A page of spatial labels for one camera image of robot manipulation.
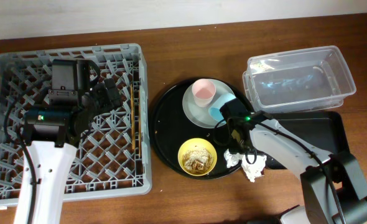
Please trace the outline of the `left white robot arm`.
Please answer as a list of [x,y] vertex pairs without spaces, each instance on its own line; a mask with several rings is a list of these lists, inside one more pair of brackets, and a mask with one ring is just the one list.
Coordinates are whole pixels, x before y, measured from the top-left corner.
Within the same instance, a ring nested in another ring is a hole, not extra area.
[[17,141],[24,170],[14,223],[59,223],[65,186],[82,139],[95,116],[122,105],[113,79],[83,58],[55,59],[44,88],[24,114]]

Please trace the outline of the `food scraps and rice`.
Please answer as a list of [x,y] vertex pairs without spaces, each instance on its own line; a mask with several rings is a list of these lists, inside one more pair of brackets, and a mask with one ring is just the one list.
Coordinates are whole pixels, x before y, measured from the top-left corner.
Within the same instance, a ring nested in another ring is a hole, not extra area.
[[187,151],[182,158],[183,168],[191,174],[205,174],[213,164],[214,158],[205,148]]

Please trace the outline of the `pink plastic cup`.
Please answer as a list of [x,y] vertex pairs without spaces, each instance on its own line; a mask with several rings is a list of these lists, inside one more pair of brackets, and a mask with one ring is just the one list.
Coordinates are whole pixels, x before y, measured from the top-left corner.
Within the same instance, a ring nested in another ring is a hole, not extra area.
[[198,79],[193,83],[192,94],[195,104],[199,107],[208,106],[216,93],[216,87],[210,79]]

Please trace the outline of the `white paper napkin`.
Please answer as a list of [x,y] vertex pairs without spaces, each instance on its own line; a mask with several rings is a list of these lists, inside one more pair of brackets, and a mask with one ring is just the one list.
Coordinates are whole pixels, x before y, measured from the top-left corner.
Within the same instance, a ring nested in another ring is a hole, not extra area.
[[231,154],[227,149],[224,152],[226,167],[232,168],[240,164],[243,172],[246,174],[250,182],[255,182],[256,178],[262,177],[263,170],[266,167],[267,156],[248,154]]

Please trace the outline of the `blue plastic cup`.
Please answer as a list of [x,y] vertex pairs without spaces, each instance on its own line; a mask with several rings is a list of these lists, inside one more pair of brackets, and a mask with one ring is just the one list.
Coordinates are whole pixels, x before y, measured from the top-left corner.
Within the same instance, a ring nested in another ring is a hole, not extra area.
[[220,112],[221,107],[224,106],[225,103],[235,98],[236,96],[232,93],[225,93],[219,96],[208,109],[208,113],[211,116],[211,118],[217,122],[221,121],[223,119],[223,115]]

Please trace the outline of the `yellow plastic bowl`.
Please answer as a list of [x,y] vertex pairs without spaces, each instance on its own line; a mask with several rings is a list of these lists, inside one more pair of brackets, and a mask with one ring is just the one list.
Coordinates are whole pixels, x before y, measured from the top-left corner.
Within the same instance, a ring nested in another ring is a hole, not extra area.
[[[189,173],[188,171],[186,171],[184,169],[184,165],[183,165],[183,162],[182,162],[183,155],[187,151],[190,151],[192,149],[200,149],[200,148],[205,148],[206,150],[208,150],[211,153],[211,155],[214,158],[213,164],[211,165],[210,169],[205,174],[200,174],[200,175],[191,174],[191,173]],[[215,150],[214,146],[210,142],[208,142],[207,140],[202,139],[202,138],[192,138],[192,139],[189,139],[189,140],[185,141],[181,145],[181,147],[178,151],[179,166],[183,169],[184,172],[186,172],[187,174],[189,174],[191,176],[194,176],[194,177],[202,177],[202,176],[208,175],[215,168],[217,158],[218,157],[217,157],[217,153],[216,153],[216,150]]]

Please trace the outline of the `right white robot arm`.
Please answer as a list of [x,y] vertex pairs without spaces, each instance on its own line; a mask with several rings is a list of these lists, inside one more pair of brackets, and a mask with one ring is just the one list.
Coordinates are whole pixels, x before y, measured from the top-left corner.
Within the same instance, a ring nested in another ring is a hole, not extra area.
[[315,147],[286,130],[271,114],[250,113],[237,98],[223,103],[218,111],[227,125],[228,139],[238,144],[237,149],[226,151],[225,158],[241,160],[249,180],[261,175],[266,156],[300,180],[304,205],[263,223],[367,222],[367,181],[354,155]]

